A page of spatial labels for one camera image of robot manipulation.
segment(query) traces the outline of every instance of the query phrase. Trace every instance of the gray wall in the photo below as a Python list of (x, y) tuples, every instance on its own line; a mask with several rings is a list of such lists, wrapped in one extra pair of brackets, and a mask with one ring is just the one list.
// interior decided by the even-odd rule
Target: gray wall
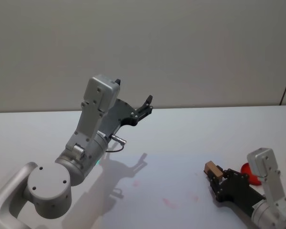
[(0, 0), (0, 111), (79, 109), (100, 73), (135, 106), (279, 104), (286, 1)]

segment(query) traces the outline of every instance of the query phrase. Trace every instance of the wooden block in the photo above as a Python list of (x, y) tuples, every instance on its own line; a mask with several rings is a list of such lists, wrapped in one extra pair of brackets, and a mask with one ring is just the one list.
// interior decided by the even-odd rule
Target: wooden block
[(222, 173), (222, 171), (220, 171), (219, 168), (217, 168), (217, 166), (213, 163), (213, 161), (207, 162), (204, 166), (205, 174), (208, 174), (209, 170), (211, 170), (214, 173), (214, 175), (217, 177), (217, 179), (219, 179), (219, 181), (223, 179), (224, 174)]

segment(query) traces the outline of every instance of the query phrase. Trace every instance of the pink stain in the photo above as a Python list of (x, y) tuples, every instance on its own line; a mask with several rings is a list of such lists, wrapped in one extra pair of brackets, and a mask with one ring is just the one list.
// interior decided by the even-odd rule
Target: pink stain
[(134, 182), (133, 182), (133, 186), (134, 187), (138, 187), (140, 185), (140, 182), (138, 181), (138, 180), (135, 180)]
[(198, 202), (198, 200), (199, 200), (199, 197), (198, 197), (198, 196), (196, 196), (196, 195), (194, 195), (194, 196), (193, 196), (193, 201), (194, 201), (195, 203), (197, 203), (197, 202)]
[(197, 203), (199, 200), (199, 196), (197, 196), (195, 193), (192, 193), (192, 192), (188, 192), (186, 196), (192, 201), (194, 201), (195, 203)]
[(176, 209), (178, 206), (176, 204), (173, 204), (171, 203), (168, 199), (166, 198), (163, 198), (162, 199), (164, 204), (168, 207), (168, 208), (171, 208), (171, 209)]

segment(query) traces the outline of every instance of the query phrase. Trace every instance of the robotic arm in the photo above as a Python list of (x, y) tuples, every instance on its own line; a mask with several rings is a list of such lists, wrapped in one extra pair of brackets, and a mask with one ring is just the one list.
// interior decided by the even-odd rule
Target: robotic arm
[(108, 143), (114, 140), (125, 145), (126, 141), (116, 136), (120, 127), (135, 126), (151, 114), (153, 97), (135, 110), (117, 99), (120, 83), (101, 75), (89, 80), (77, 128), (55, 163), (37, 166), (30, 162), (0, 190), (0, 229), (30, 229), (17, 220), (27, 201), (46, 219), (64, 215), (72, 202), (71, 186), (84, 181)]
[(235, 203), (261, 229), (286, 229), (286, 196), (272, 149), (260, 148), (247, 156), (252, 173), (261, 181), (265, 197), (249, 186), (249, 175), (205, 164), (218, 202)]

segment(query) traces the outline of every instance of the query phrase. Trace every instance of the white table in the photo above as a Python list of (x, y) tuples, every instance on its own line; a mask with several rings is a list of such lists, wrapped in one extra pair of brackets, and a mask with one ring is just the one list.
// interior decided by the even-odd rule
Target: white table
[[(53, 162), (79, 116), (0, 114), (0, 187), (27, 162)], [(118, 136), (125, 149), (72, 188), (67, 214), (43, 219), (27, 203), (19, 219), (33, 229), (245, 229), (246, 217), (213, 200), (203, 168), (213, 160), (239, 170), (260, 147), (273, 148), (286, 191), (286, 106), (154, 110)], [(136, 172), (131, 167), (143, 154), (147, 166)]]

